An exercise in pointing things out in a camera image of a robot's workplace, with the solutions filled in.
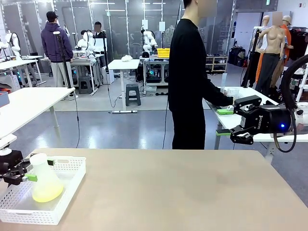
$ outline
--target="purple jacket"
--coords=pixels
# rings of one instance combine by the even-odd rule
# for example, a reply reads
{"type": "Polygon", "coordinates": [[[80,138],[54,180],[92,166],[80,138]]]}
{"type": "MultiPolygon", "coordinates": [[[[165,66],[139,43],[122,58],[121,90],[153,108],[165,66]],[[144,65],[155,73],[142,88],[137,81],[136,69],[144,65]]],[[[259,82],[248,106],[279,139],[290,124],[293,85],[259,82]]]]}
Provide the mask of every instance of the purple jacket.
{"type": "Polygon", "coordinates": [[[56,36],[53,34],[54,31],[60,32],[60,36],[64,45],[65,60],[67,62],[71,61],[73,58],[71,43],[65,31],[61,29],[57,23],[47,22],[45,28],[42,30],[41,37],[45,55],[50,59],[52,63],[62,62],[58,41],[56,36]]]}

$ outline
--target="man in purple jacket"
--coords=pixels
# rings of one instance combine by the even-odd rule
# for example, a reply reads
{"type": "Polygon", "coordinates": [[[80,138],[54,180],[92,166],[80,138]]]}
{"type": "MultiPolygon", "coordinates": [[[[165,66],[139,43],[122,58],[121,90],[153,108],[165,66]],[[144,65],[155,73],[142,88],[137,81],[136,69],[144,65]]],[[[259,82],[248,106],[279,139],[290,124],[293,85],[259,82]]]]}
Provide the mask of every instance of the man in purple jacket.
{"type": "Polygon", "coordinates": [[[49,11],[46,14],[48,22],[45,25],[45,28],[42,30],[42,44],[44,48],[45,55],[51,61],[51,69],[53,73],[53,78],[55,81],[55,85],[57,87],[64,87],[63,81],[65,82],[65,86],[67,87],[64,65],[62,63],[62,57],[58,46],[58,41],[56,36],[53,34],[55,31],[60,32],[60,36],[64,45],[64,54],[66,65],[68,69],[68,75],[71,83],[71,87],[73,87],[73,79],[72,79],[72,71],[71,71],[71,59],[73,58],[73,50],[71,43],[66,35],[65,31],[60,28],[57,22],[57,15],[55,12],[49,11]]]}

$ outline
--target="gray stool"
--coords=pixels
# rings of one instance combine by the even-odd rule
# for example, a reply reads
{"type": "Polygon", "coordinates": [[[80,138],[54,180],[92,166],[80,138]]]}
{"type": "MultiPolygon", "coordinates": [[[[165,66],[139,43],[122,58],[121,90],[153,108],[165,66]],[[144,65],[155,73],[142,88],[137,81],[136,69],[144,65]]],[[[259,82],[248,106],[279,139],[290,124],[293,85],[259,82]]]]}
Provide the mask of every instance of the gray stool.
{"type": "Polygon", "coordinates": [[[129,106],[129,103],[137,103],[138,106],[141,105],[138,84],[127,84],[126,85],[126,106],[129,106]],[[135,91],[136,95],[129,95],[130,91],[135,91]]]}
{"type": "Polygon", "coordinates": [[[83,76],[79,77],[79,94],[91,94],[92,84],[90,82],[90,77],[83,76]]]}

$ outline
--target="white bottle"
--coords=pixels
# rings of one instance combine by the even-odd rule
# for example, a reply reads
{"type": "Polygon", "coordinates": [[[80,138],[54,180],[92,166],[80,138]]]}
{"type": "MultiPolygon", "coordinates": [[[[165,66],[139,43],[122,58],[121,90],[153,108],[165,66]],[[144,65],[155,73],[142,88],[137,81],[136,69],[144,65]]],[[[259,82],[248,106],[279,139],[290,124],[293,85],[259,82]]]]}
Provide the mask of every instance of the white bottle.
{"type": "Polygon", "coordinates": [[[220,85],[220,92],[221,93],[224,93],[224,91],[225,91],[227,75],[228,75],[227,73],[222,74],[221,85],[220,85]]]}
{"type": "Polygon", "coordinates": [[[63,191],[63,184],[47,163],[47,155],[39,153],[30,157],[34,175],[38,181],[33,183],[32,198],[37,202],[48,202],[63,191]]]}

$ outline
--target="beige table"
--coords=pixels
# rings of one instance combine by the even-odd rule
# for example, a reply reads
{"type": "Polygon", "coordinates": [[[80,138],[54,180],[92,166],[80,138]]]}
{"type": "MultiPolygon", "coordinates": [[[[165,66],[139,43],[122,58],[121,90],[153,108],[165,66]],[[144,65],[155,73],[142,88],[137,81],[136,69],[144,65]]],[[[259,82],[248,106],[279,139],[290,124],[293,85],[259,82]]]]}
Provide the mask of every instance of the beige table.
{"type": "MultiPolygon", "coordinates": [[[[58,226],[1,231],[303,231],[308,209],[255,151],[40,149],[87,157],[58,226]]],[[[0,191],[4,189],[0,182],[0,191]]]]}

